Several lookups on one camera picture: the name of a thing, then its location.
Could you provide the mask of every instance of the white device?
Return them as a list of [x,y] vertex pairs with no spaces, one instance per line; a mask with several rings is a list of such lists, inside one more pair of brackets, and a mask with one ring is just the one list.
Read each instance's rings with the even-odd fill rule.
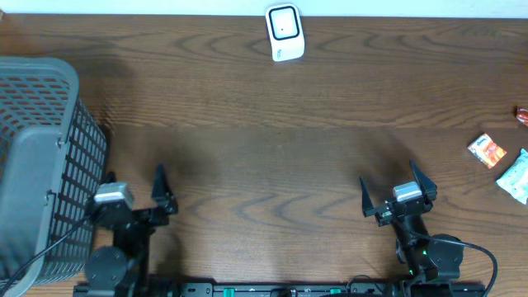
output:
[[281,4],[268,8],[266,23],[274,61],[297,59],[304,54],[303,27],[295,5]]

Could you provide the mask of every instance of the wood grain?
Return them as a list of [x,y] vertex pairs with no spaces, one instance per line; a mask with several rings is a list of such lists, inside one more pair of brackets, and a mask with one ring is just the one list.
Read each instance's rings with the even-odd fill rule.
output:
[[[361,215],[417,161],[439,186],[424,215],[492,251],[491,296],[525,296],[528,208],[495,180],[528,148],[528,21],[303,19],[302,59],[271,61],[260,17],[6,15],[0,54],[58,57],[112,131],[110,168],[150,205],[168,169],[180,214],[152,237],[152,272],[216,281],[347,281],[406,273],[390,228]],[[467,150],[486,132],[508,154]],[[111,243],[99,231],[97,245]],[[491,263],[465,250],[462,279]],[[28,295],[71,295],[80,278]]]

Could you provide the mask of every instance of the basket mesh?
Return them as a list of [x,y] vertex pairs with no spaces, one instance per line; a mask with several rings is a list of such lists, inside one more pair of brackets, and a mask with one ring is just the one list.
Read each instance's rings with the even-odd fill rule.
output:
[[[86,201],[95,194],[101,181],[105,154],[104,135],[83,103],[77,100],[48,245],[53,244],[84,216]],[[90,252],[92,235],[92,225],[85,223],[71,237],[51,250],[35,284],[61,281],[82,270]]]

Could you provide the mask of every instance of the black mount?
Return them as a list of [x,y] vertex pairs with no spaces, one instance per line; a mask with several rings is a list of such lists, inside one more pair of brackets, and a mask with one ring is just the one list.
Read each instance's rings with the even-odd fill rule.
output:
[[[351,280],[349,284],[307,285],[225,285],[208,282],[174,283],[148,274],[149,238],[154,228],[168,224],[177,212],[163,167],[156,171],[152,199],[158,206],[131,210],[124,201],[92,202],[87,212],[94,224],[114,231],[112,247],[97,249],[86,264],[87,283],[77,285],[73,296],[149,297],[480,297],[484,286],[453,281],[460,277],[463,248],[449,243],[417,238],[407,230],[428,235],[422,214],[432,209],[436,185],[411,162],[417,186],[412,196],[394,197],[375,208],[361,179],[362,209],[365,217],[375,216],[379,226],[392,224],[397,236],[397,254],[406,262],[411,275],[396,281]],[[107,182],[115,182],[110,175]],[[459,241],[446,234],[433,238]]]
[[[113,172],[106,179],[106,183],[112,182],[116,182]],[[156,227],[168,224],[169,215],[178,212],[162,165],[156,169],[151,197],[158,206],[146,210],[131,210],[122,200],[104,204],[91,201],[87,212],[93,213],[95,225],[114,232],[113,246],[92,253],[85,266],[88,283],[75,286],[73,296],[145,296],[151,290],[150,235]]]
[[[384,205],[375,208],[370,200],[367,187],[360,178],[363,215],[365,217],[374,215],[380,227],[392,224],[396,232],[398,259],[408,264],[409,272],[413,276],[411,280],[400,281],[399,288],[403,291],[403,296],[414,296],[413,291],[425,290],[431,285],[439,288],[438,293],[440,288],[443,288],[445,292],[441,296],[452,296],[453,281],[460,277],[460,263],[464,258],[464,247],[417,238],[406,231],[407,229],[429,235],[423,223],[422,214],[432,209],[432,202],[436,199],[437,193],[436,184],[423,174],[413,161],[410,165],[421,195],[407,200],[398,200],[394,197],[386,200]],[[458,238],[447,234],[437,234],[432,237],[459,241]]]

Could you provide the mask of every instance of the green led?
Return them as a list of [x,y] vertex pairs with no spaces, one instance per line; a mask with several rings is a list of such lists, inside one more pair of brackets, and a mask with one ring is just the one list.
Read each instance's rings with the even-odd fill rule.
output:
[[224,297],[234,297],[234,289],[224,289]]

